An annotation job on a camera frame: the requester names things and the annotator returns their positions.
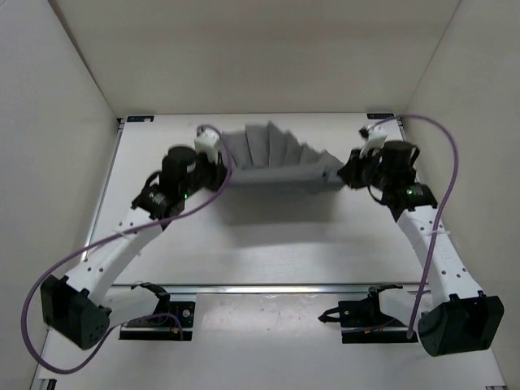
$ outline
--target white table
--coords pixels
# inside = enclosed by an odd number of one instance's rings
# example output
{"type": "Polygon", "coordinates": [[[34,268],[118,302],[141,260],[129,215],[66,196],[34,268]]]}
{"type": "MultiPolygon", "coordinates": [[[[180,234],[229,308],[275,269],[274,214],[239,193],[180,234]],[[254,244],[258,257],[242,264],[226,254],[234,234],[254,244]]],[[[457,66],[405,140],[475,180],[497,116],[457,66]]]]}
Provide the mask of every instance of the white table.
{"type": "MultiPolygon", "coordinates": [[[[113,232],[168,147],[192,145],[198,124],[227,132],[267,120],[342,161],[362,144],[358,129],[369,122],[365,114],[276,114],[159,115],[126,123],[93,239],[113,232]]],[[[401,139],[397,122],[385,127],[390,139],[401,139]]],[[[191,197],[187,209],[207,197],[191,197]]],[[[198,293],[193,341],[122,341],[115,331],[79,373],[39,370],[38,377],[57,378],[58,390],[484,390],[504,384],[491,350],[433,358],[420,344],[342,345],[337,325],[316,319],[340,299],[363,298],[370,284],[413,289],[420,279],[410,243],[366,190],[247,202],[230,191],[174,222],[116,280],[198,293]]],[[[70,367],[85,356],[50,332],[49,361],[70,367]]]]}

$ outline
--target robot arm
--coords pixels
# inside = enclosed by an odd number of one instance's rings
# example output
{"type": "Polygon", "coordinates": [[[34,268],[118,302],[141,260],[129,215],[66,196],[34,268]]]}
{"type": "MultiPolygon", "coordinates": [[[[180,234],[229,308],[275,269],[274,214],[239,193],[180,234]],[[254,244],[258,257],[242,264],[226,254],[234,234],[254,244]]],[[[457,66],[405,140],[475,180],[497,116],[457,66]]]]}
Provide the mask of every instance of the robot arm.
{"type": "Polygon", "coordinates": [[[44,321],[82,349],[92,348],[109,328],[131,319],[167,312],[169,294],[150,283],[107,296],[119,274],[167,223],[136,228],[154,220],[176,216],[199,189],[216,191],[226,168],[220,161],[218,137],[200,132],[195,150],[176,146],[162,161],[162,170],[152,174],[118,224],[121,238],[94,250],[62,279],[49,276],[41,285],[44,321]]]}
{"type": "MultiPolygon", "coordinates": [[[[437,202],[430,189],[416,181],[417,146],[386,141],[380,127],[360,130],[366,140],[354,149],[338,176],[351,188],[367,187],[370,195],[388,207],[405,233],[421,266],[425,267],[433,233],[437,202]],[[381,199],[371,187],[381,191],[381,199]]],[[[471,277],[442,224],[437,230],[428,283],[433,306],[424,302],[413,321],[424,349],[432,356],[487,349],[504,314],[498,297],[487,297],[471,277]]],[[[402,323],[412,316],[415,296],[402,289],[373,289],[374,307],[402,323]]]]}

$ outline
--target black joint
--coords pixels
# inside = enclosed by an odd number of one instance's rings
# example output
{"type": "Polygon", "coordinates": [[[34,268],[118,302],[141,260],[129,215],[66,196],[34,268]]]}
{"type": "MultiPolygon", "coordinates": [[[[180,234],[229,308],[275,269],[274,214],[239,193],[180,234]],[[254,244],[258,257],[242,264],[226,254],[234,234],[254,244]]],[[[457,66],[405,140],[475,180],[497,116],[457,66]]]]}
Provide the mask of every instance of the black joint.
{"type": "Polygon", "coordinates": [[[431,356],[483,351],[491,346],[504,315],[499,297],[472,297],[443,302],[418,322],[422,346],[431,356]]]}
{"type": "Polygon", "coordinates": [[[81,349],[90,349],[105,335],[111,310],[94,305],[88,290],[76,291],[67,277],[50,275],[40,287],[41,309],[45,323],[81,349]]]}
{"type": "Polygon", "coordinates": [[[153,220],[177,216],[184,211],[186,199],[202,188],[217,191],[226,174],[220,156],[217,164],[210,163],[205,154],[197,154],[188,146],[173,146],[162,159],[161,171],[149,176],[141,193],[132,201],[132,208],[148,211],[153,220]]]}
{"type": "Polygon", "coordinates": [[[321,323],[327,323],[328,322],[327,320],[328,320],[328,317],[326,315],[322,314],[318,317],[318,321],[321,323]]]}
{"type": "Polygon", "coordinates": [[[161,286],[158,286],[157,284],[152,284],[150,282],[144,282],[138,285],[139,287],[146,288],[147,290],[151,291],[155,294],[155,296],[161,300],[167,297],[168,301],[170,300],[170,293],[167,292],[164,288],[161,286]]]}
{"type": "Polygon", "coordinates": [[[359,130],[359,135],[363,140],[368,140],[368,129],[367,128],[361,128],[359,130]]]}

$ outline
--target black mounting bracket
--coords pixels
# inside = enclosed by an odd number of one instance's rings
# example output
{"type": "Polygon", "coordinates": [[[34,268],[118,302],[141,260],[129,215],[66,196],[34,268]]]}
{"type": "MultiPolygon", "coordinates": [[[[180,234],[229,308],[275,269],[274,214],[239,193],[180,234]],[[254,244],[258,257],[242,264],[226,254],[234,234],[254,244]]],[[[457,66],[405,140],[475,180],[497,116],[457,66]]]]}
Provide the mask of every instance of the black mounting bracket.
{"type": "Polygon", "coordinates": [[[373,328],[372,331],[342,332],[343,344],[395,344],[416,343],[417,336],[406,337],[405,324],[381,313],[379,293],[390,288],[402,288],[397,284],[385,284],[369,288],[368,295],[360,301],[339,301],[338,306],[326,310],[318,319],[322,323],[340,323],[342,328],[373,328]]]}
{"type": "MultiPolygon", "coordinates": [[[[194,301],[170,301],[169,313],[174,314],[183,328],[183,340],[193,338],[193,321],[195,320],[194,301]]],[[[181,341],[180,333],[173,318],[154,318],[153,321],[134,319],[119,329],[120,340],[157,340],[181,341]]]]}

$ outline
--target folded fabric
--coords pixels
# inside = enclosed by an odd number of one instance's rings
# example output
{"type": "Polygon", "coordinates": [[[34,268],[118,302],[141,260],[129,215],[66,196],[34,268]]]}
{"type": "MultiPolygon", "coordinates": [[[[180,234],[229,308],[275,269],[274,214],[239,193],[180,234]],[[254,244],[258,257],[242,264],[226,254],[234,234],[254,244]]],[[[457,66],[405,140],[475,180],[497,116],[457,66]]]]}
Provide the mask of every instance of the folded fabric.
{"type": "Polygon", "coordinates": [[[320,193],[344,186],[336,174],[344,165],[338,158],[299,143],[291,132],[282,132],[272,122],[246,125],[245,130],[226,133],[224,138],[232,154],[231,162],[224,161],[233,169],[232,187],[320,193]]]}

